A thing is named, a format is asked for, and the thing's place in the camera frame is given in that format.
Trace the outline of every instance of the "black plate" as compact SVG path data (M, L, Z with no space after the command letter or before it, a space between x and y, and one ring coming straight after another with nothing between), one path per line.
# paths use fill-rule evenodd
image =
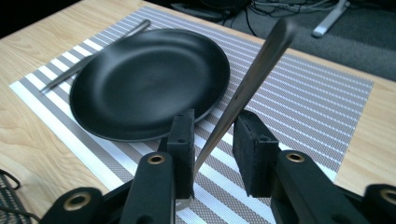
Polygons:
M175 115L202 119L227 89L230 65L211 39L179 29L133 35L95 56L77 75L70 106L82 128L126 142L161 138Z

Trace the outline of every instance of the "silver fork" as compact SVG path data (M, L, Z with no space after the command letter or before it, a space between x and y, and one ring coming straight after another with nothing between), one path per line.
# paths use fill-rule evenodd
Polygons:
M111 43L111 44L109 44L107 46L114 45L115 43L121 41L122 39L124 39L124 38L126 38L128 36L140 33L142 31L144 31L146 28L148 28L150 25L151 25L151 21L143 20L134 29L132 29L130 32L126 33L125 35L120 37L118 40L114 41L113 43ZM59 75L58 77L53 79L49 84L47 84L40 91L44 92L44 91L50 90L54 86L58 85L59 83L63 82L64 80L66 80L67 78L73 76L75 73L77 73L83 67L85 67L85 65L87 65L94 58L94 56L95 56L95 54L87 56L87 57L81 59L78 63L74 64L71 68L69 68L69 70L65 71L64 73L62 73L61 75Z

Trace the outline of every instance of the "placemat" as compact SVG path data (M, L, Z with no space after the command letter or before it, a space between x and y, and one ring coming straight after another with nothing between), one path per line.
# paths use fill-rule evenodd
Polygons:
M142 7L11 84L12 90L110 190L132 179L140 158L156 151L159 141L113 142L81 129L68 103L73 77L46 94L39 90L143 19L152 21L150 30L179 28L206 35L219 44L229 59L228 90L219 105L196 124L197 153L261 48L236 35L153 7ZM262 119L282 149L308 154L334 180L372 87L369 80L285 53L246 109ZM233 158L232 142L233 128L202 166L194 183L196 199L189 208L177 212L177 223L275 223L268 199L247 197Z

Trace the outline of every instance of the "black cable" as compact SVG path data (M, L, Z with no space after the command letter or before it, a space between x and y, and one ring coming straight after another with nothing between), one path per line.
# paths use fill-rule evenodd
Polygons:
M33 218L34 220L36 220L37 222L41 221L41 219L33 213L23 212L23 211L12 209L12 208L7 208L2 205L0 205L0 210L2 210L4 212L16 214L16 215L30 217L30 218Z
M250 30L251 33L253 33L255 36L257 36L256 33L254 33L253 28L251 28L251 26L250 26L250 21L248 20L248 8L247 7L245 7L245 15L247 17L247 27L248 27L248 29Z
M224 18L221 25L224 26L225 22L227 21L227 18Z
M256 0L253 0L252 4L249 7L253 12L255 12L258 15L266 15L273 18L282 18L282 17L289 17L302 13L308 14L308 13L317 12L317 10L314 9L303 11L303 7L310 6L310 4L313 2L317 2L317 1L304 0L301 3L293 3L285 6L283 5L266 6L266 5L258 5L256 4ZM323 3L323 4L326 4L327 6L335 6L336 3L334 3L333 1L330 2L331 3Z
M235 21L235 18L236 18L236 15L233 17L233 19L231 20L231 23L230 23L230 28L233 28L233 22Z
M9 172L0 169L0 174L8 176L8 178L12 179L17 184L17 187L13 187L13 189L18 189L21 186L21 182L15 176L10 174Z
M12 187L13 189L18 189L21 186L21 182L15 176L10 174L9 172L7 172L7 171L5 171L3 169L0 169L0 174L4 175L4 176L7 176L8 178L13 180L17 184L16 187ZM20 211L20 210L17 210L17 209L8 208L8 207L5 207L3 205L0 205L0 210L4 211L4 212L7 212L7 213L12 213L12 214L16 214L16 215L21 215L21 216L26 216L26 217L29 217L29 218L33 218L37 222L40 222L40 218L38 216L36 216L35 214L33 214L33 213L28 213L28 212Z

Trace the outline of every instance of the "gray carpet floor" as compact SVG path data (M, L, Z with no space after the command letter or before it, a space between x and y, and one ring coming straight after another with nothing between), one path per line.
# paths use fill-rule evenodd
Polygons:
M225 21L215 21L235 30L266 38L288 11L258 13L251 4ZM322 38L312 31L329 14L315 11L288 15L299 25L291 44L320 58L396 81L396 12L389 8L354 5L353 2Z

